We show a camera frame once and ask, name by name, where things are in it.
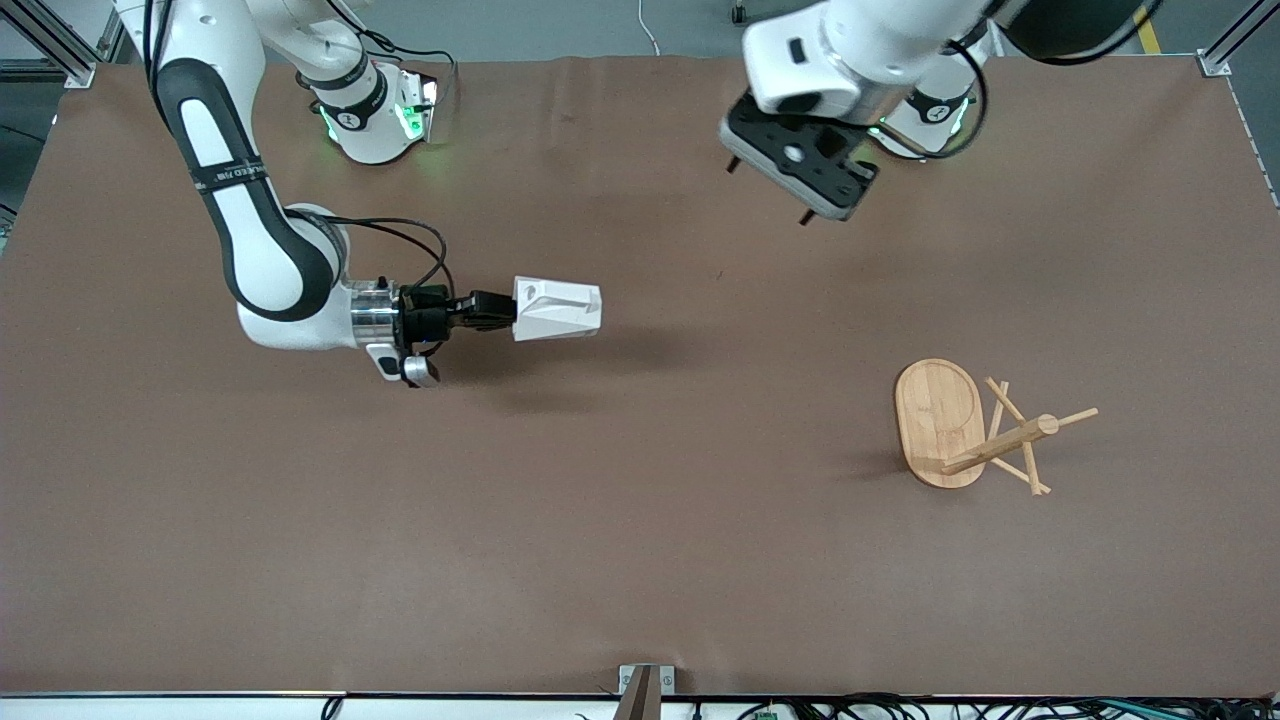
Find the brown table mat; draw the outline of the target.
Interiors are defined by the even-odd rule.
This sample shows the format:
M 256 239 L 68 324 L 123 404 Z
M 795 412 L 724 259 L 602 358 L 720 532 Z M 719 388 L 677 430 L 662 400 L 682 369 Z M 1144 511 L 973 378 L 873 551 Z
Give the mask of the brown table mat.
M 988 67 L 973 149 L 849 222 L 724 169 L 736 60 L 474 64 L 347 161 L 292 73 L 287 202 L 439 228 L 461 290 L 599 284 L 599 334 L 460 332 L 442 383 L 247 341 L 133 67 L 67 94 L 0 259 L 0 691 L 1280 691 L 1280 211 L 1189 58 Z M 1034 497 L 908 470 L 899 374 L 1027 415 Z

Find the white table edge rail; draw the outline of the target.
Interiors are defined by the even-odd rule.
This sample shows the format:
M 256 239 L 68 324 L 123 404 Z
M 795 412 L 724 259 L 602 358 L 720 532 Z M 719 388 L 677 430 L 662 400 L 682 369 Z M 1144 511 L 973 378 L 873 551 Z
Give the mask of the white table edge rail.
M 165 691 L 0 694 L 0 720 L 612 720 L 614 693 Z M 1256 697 L 673 694 L 662 720 L 1280 720 Z

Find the white faceted cup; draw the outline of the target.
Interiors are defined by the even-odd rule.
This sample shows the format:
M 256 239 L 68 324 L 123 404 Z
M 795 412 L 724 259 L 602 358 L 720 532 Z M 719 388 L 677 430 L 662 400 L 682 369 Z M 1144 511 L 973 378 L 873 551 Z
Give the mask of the white faceted cup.
M 602 328 L 603 299 L 598 284 L 515 277 L 516 342 L 591 337 Z

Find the wooden cup rack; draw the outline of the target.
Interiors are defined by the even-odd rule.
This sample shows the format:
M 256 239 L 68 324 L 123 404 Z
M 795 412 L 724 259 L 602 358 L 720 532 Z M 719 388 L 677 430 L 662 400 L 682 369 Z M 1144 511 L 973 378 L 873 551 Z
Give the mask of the wooden cup rack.
M 927 357 L 899 374 L 893 406 L 908 470 L 936 489 L 964 489 L 995 468 L 1024 483 L 1034 497 L 1050 495 L 1036 443 L 1098 416 L 1100 410 L 1030 416 L 1015 405 L 1006 380 L 987 377 L 984 383 L 995 398 L 989 413 L 979 384 L 956 363 Z

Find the metal bracket with post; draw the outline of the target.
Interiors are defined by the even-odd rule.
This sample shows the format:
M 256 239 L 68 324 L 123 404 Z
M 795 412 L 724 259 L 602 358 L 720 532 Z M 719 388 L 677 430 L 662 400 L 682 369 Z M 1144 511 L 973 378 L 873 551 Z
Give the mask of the metal bracket with post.
M 676 680 L 675 665 L 620 665 L 620 701 L 612 720 L 662 720 L 663 701 L 676 694 Z

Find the aluminium frame profile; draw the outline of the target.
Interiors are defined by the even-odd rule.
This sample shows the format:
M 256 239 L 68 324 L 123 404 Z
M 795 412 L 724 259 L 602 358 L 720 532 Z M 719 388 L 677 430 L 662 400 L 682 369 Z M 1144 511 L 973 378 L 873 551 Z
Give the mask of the aluminium frame profile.
M 44 0 L 0 0 L 0 18 L 42 56 L 40 60 L 0 56 L 0 82 L 52 82 L 88 88 L 100 55 Z
M 1230 76 L 1229 61 L 1233 55 L 1277 13 L 1280 13 L 1280 0 L 1251 0 L 1251 4 L 1208 47 L 1196 51 L 1201 74 L 1206 78 Z

